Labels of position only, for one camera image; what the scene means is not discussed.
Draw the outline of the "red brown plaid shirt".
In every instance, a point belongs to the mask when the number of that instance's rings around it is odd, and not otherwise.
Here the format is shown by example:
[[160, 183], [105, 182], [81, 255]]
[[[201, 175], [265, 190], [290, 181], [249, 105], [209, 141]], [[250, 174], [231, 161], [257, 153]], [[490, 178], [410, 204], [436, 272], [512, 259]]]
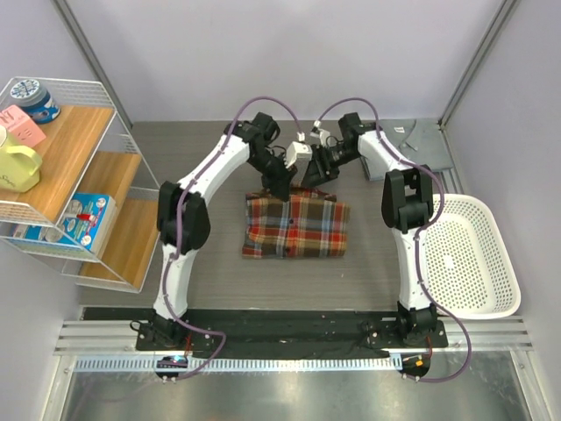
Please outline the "red brown plaid shirt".
[[345, 255], [351, 206], [318, 189], [293, 187], [286, 202], [265, 190], [245, 195], [248, 259], [338, 258]]

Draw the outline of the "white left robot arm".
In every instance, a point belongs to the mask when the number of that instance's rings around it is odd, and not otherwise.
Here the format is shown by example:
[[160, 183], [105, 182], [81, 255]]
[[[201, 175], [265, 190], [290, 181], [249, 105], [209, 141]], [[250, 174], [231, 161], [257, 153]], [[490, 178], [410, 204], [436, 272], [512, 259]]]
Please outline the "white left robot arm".
[[262, 112], [251, 121], [236, 121], [211, 152], [178, 182], [160, 186], [157, 229], [162, 242], [160, 290], [153, 305], [156, 339], [169, 350], [187, 337], [179, 320], [186, 314], [188, 283], [197, 252], [210, 234], [209, 202], [238, 167], [251, 165], [261, 174], [266, 192], [286, 202], [295, 171], [269, 145], [280, 135], [276, 121]]

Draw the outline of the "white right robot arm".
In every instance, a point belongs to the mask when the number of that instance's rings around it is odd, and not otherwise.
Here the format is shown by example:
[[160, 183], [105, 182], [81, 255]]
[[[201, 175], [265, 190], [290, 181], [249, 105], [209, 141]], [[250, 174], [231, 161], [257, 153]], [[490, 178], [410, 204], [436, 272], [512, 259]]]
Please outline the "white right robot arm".
[[336, 179], [339, 168], [358, 158], [377, 163], [386, 171], [381, 216], [397, 247], [400, 294], [396, 336], [405, 346], [416, 346], [437, 329], [437, 306], [428, 295], [427, 225], [433, 220], [433, 180], [430, 169], [408, 161], [387, 139], [377, 123], [364, 123], [357, 113], [338, 120], [340, 140], [317, 120], [310, 135], [320, 140], [302, 185], [317, 187]]

